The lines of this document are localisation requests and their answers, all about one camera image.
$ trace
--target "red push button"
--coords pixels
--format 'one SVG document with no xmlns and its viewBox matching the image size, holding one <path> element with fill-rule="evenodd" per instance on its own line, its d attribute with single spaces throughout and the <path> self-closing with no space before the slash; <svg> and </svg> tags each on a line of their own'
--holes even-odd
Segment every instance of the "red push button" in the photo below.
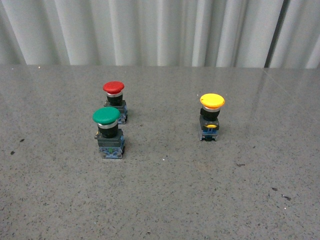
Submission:
<svg viewBox="0 0 320 240">
<path fill-rule="evenodd" d="M 109 81 L 103 85 L 103 90 L 108 94 L 118 94 L 125 88 L 125 85 L 120 81 Z"/>
</svg>

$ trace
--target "yellow indicator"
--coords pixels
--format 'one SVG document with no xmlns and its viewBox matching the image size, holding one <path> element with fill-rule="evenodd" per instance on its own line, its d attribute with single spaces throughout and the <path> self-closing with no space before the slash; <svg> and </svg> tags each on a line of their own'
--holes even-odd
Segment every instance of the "yellow indicator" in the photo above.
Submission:
<svg viewBox="0 0 320 240">
<path fill-rule="evenodd" d="M 202 95 L 200 102 L 203 104 L 203 106 L 209 109 L 217 109 L 225 105 L 225 99 L 215 93 L 207 93 Z"/>
<path fill-rule="evenodd" d="M 205 127 L 207 127 L 208 129 L 215 129 L 217 125 L 210 124 L 210 125 L 205 125 Z"/>
</svg>

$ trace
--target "green push button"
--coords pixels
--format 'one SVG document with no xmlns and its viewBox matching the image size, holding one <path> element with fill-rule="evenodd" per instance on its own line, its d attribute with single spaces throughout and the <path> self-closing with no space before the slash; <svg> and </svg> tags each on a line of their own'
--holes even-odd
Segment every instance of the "green push button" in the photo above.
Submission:
<svg viewBox="0 0 320 240">
<path fill-rule="evenodd" d="M 111 106 L 100 108 L 92 115 L 93 121 L 103 125 L 112 124 L 118 118 L 120 118 L 119 110 Z"/>
</svg>

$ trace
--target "curtain fold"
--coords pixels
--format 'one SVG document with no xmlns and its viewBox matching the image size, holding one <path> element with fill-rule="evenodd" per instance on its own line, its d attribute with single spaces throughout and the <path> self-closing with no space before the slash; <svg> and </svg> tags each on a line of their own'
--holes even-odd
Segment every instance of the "curtain fold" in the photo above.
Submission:
<svg viewBox="0 0 320 240">
<path fill-rule="evenodd" d="M 283 0 L 0 0 L 0 64 L 263 68 Z M 272 68 L 319 68 L 320 0 L 290 0 Z"/>
</svg>

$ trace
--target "speckled concrete floor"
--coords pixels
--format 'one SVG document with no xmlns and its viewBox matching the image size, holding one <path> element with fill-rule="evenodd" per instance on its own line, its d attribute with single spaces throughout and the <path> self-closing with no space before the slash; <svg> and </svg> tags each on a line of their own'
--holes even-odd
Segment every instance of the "speckled concrete floor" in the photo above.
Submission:
<svg viewBox="0 0 320 240">
<path fill-rule="evenodd" d="M 114 80 L 122 160 L 92 121 Z M 0 65 L 0 239 L 320 239 L 319 103 L 319 69 Z"/>
</svg>

